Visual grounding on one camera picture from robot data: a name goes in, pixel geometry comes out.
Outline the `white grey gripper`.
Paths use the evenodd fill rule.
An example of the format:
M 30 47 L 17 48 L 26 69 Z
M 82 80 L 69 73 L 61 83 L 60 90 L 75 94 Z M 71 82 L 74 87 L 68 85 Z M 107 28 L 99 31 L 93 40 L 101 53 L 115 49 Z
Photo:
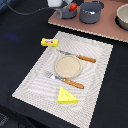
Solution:
M 72 0 L 47 0 L 48 6 L 51 8 L 62 8 L 62 4 L 66 2 L 66 8 L 70 8 Z

